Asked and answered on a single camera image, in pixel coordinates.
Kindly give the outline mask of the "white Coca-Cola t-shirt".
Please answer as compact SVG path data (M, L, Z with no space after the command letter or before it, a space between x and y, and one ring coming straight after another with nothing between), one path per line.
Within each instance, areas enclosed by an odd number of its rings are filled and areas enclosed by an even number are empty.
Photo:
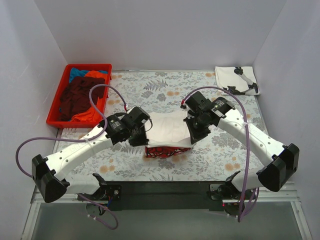
M191 136L184 119L187 113L182 110L157 113L151 112L151 122L145 123L147 129L145 146L147 158L166 159L191 150Z

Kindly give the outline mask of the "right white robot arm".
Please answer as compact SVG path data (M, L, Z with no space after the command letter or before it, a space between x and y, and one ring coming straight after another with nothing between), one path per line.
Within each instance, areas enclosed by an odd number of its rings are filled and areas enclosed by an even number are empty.
M293 143L284 145L246 122L244 114L227 99L219 97L211 101L196 91L183 100L180 107L187 110L184 122L192 144L206 138L211 132L209 127L215 126L249 146L249 151L263 164L263 168L251 169L248 173L233 173L217 189L210 191L216 199L239 200L242 192L260 187L278 192L297 171L299 148Z

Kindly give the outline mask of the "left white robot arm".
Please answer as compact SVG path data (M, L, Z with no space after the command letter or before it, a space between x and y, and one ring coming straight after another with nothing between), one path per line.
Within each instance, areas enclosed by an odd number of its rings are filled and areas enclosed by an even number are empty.
M82 137L59 152L32 159L32 179L45 203L52 203L64 194L85 194L102 200L112 195L112 188L98 173L85 177L70 177L69 173L95 154L128 141L133 147L146 146L145 123L150 115L135 106L127 113L108 116Z

